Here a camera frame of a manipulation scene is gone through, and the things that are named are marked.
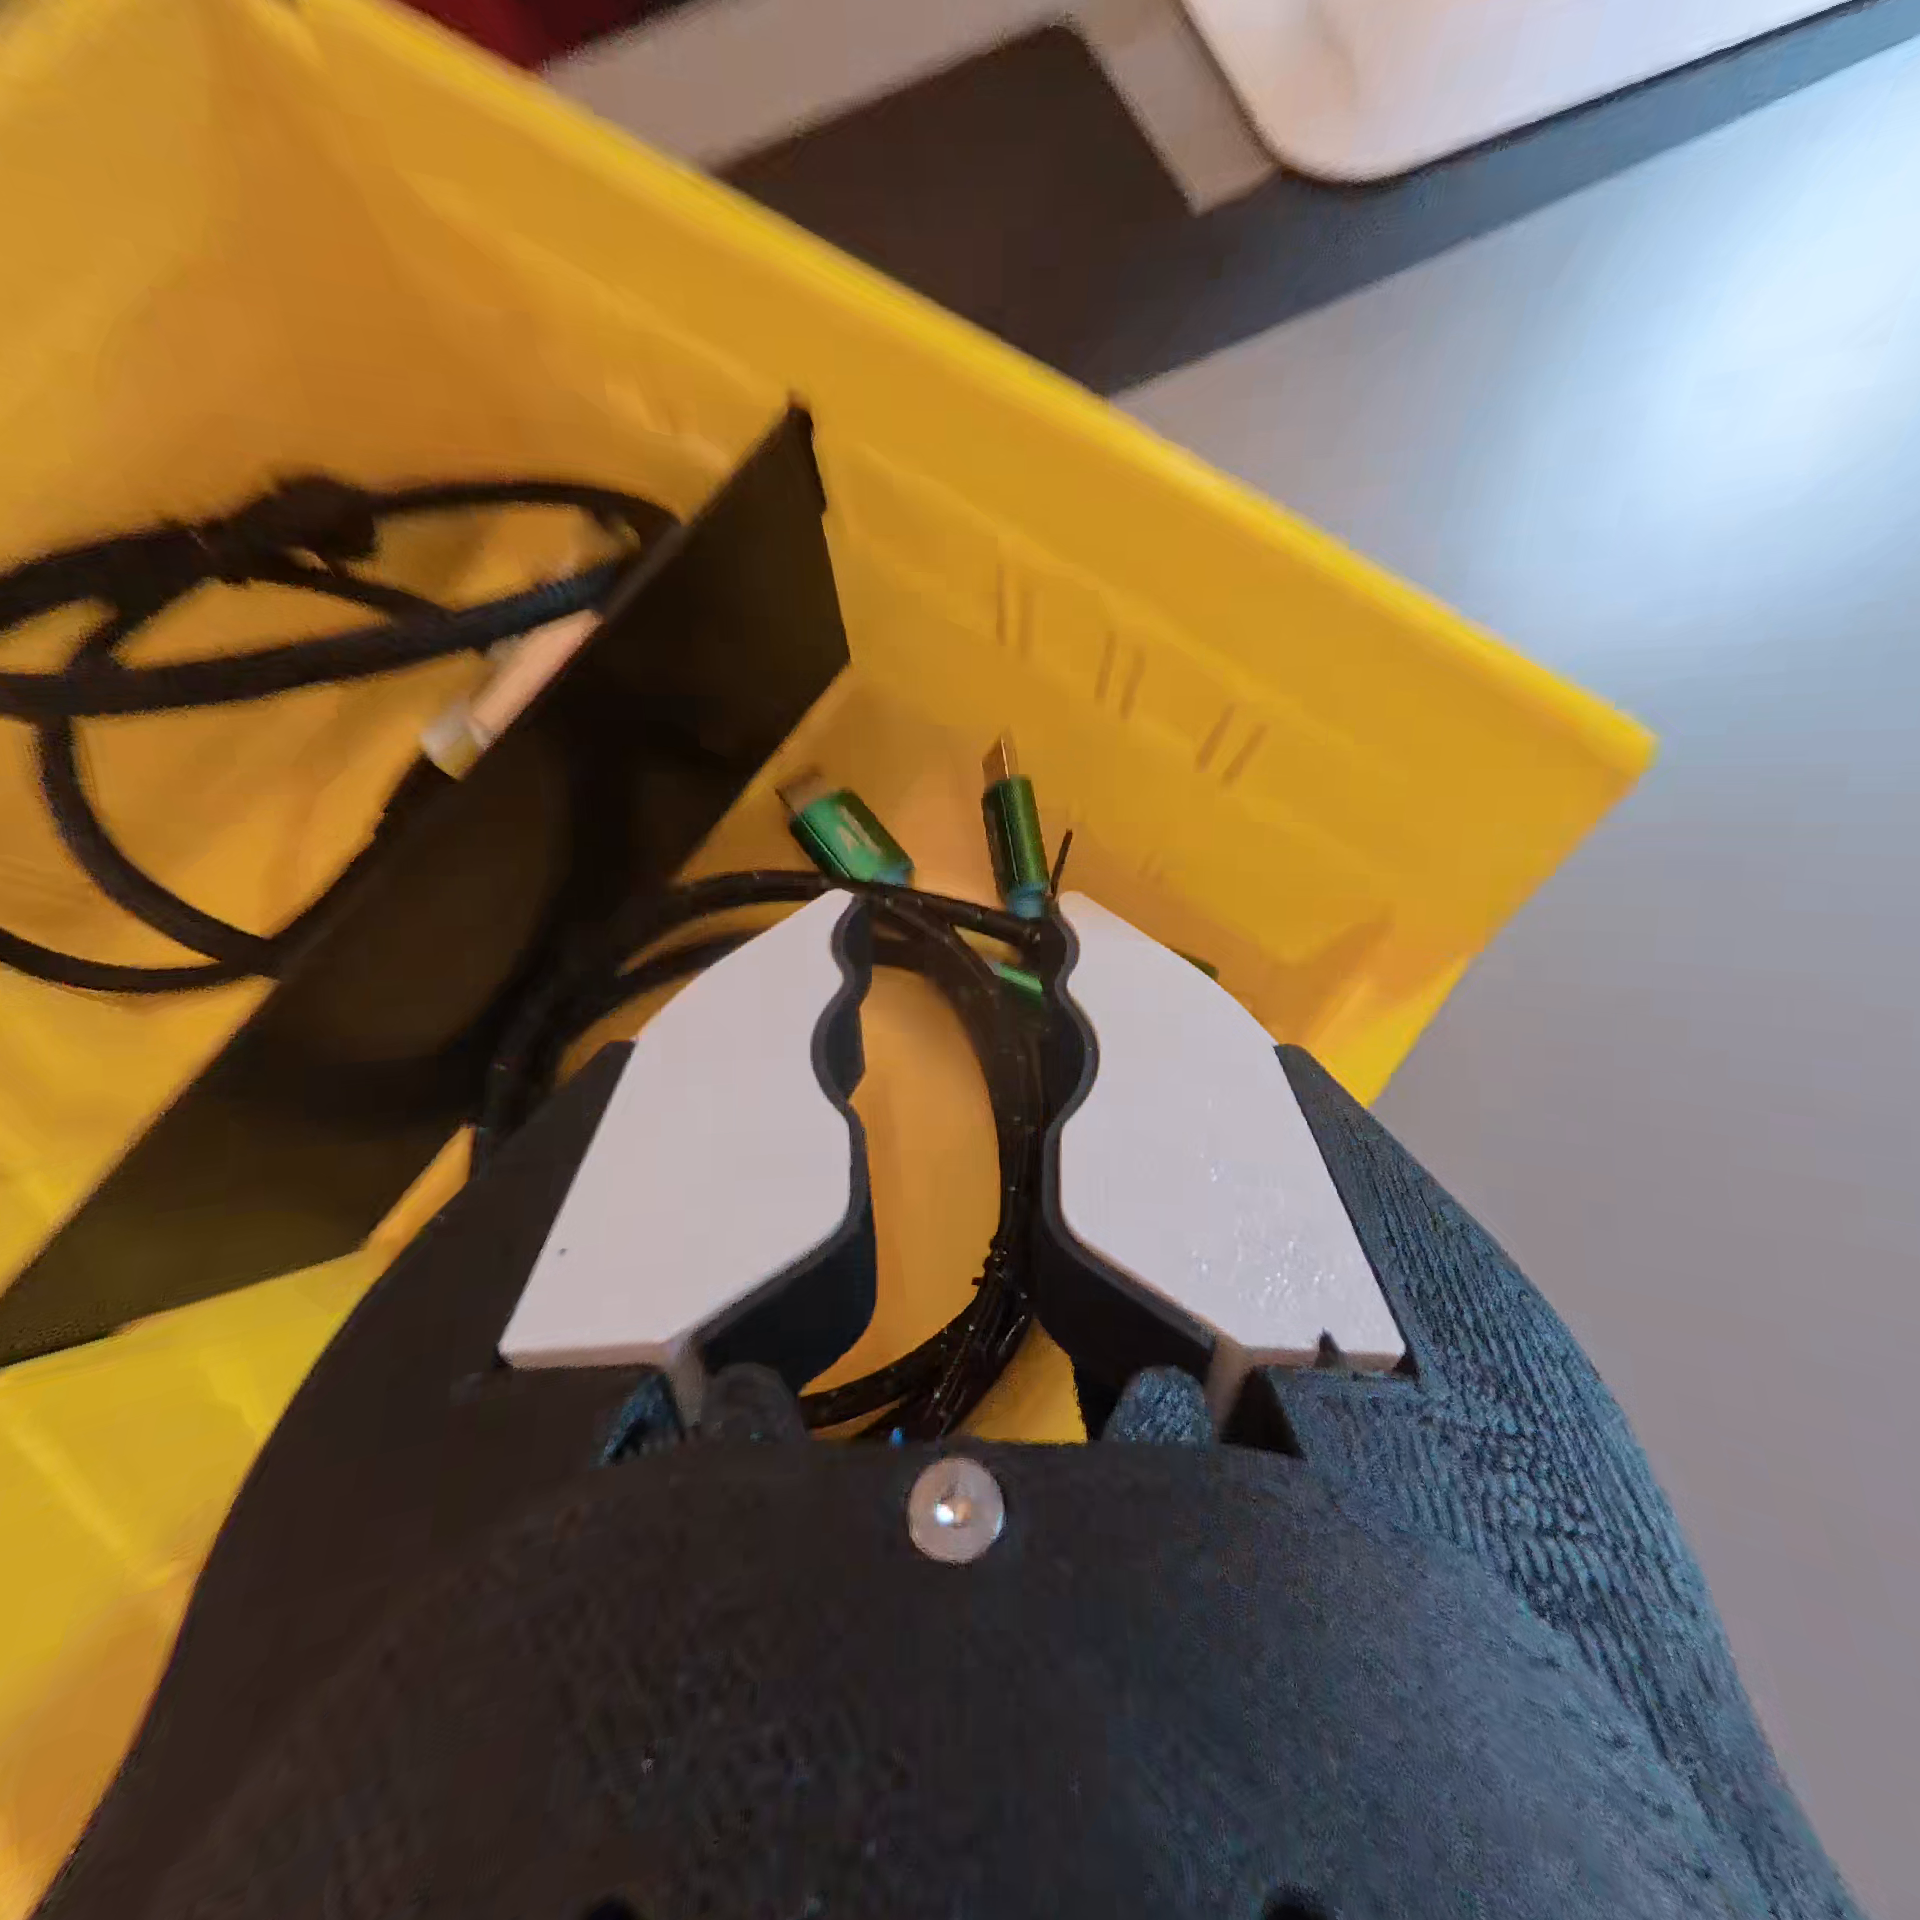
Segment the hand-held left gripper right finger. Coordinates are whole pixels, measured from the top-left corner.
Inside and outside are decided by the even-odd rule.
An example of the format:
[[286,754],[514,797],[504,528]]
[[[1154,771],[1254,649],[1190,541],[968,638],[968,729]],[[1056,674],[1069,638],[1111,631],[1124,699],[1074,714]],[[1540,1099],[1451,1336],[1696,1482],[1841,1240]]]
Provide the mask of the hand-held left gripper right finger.
[[1277,1039],[1087,893],[1040,966],[1032,1309],[1096,1405],[1177,1372],[1231,1426],[1268,1367],[1392,1375],[1408,1338]]

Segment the white stand base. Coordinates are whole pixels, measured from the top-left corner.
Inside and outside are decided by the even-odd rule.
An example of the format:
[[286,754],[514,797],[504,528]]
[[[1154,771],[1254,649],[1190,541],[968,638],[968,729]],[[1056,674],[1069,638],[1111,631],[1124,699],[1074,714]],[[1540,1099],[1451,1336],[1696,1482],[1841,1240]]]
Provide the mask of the white stand base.
[[1333,186],[1536,128],[1832,0],[1186,0],[1259,147]]

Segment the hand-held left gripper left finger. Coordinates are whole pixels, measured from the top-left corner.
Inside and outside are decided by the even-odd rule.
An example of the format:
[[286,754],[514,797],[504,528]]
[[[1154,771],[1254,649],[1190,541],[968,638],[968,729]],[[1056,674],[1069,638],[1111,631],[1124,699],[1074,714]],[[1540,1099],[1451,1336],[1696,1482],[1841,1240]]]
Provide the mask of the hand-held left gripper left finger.
[[875,923],[827,889],[632,1043],[504,1326],[514,1372],[656,1367],[684,1416],[731,1365],[804,1394],[876,1309],[861,1004]]

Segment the yellow plastic bin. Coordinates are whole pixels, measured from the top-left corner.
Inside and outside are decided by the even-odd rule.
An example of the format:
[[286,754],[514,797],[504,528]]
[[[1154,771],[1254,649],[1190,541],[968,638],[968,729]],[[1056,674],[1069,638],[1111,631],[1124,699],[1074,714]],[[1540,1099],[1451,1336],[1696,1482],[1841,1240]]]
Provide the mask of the yellow plastic bin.
[[[1604,1799],[1286,1387],[1389,1411],[1354,1107],[1651,736],[386,6],[2,6],[2,565],[280,479],[675,516],[813,424],[848,664],[354,1250],[2,1367],[2,1915],[1419,1911]],[[514,1372],[640,1032],[848,889],[876,1309],[791,1394]],[[1087,893],[1280,1046],[1404,1367],[1096,1405],[1032,1309]]]

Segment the black bin divider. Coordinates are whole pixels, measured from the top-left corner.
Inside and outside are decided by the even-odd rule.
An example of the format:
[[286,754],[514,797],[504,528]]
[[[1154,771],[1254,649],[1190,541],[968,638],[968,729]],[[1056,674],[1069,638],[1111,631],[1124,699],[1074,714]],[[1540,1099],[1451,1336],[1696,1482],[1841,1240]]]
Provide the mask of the black bin divider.
[[[178,1304],[329,1259],[456,1128],[488,1141],[526,1095],[521,1018],[597,936],[656,904],[848,664],[813,424],[786,410],[642,562],[588,645],[453,784],[374,846],[420,735],[476,657],[263,704],[76,727],[106,834],[185,904],[276,930],[372,847],[276,981],[69,994],[2,967],[23,1141],[2,1150],[2,1367],[83,1352]],[[474,606],[604,562],[565,510],[405,521],[365,577]],[[2,635],[2,673],[61,669],[98,606]],[[197,590],[124,664],[180,664],[374,627],[286,590]],[[45,815],[32,735],[2,721],[2,855],[28,834],[72,915],[2,930],[113,966],[188,966],[112,908]]]

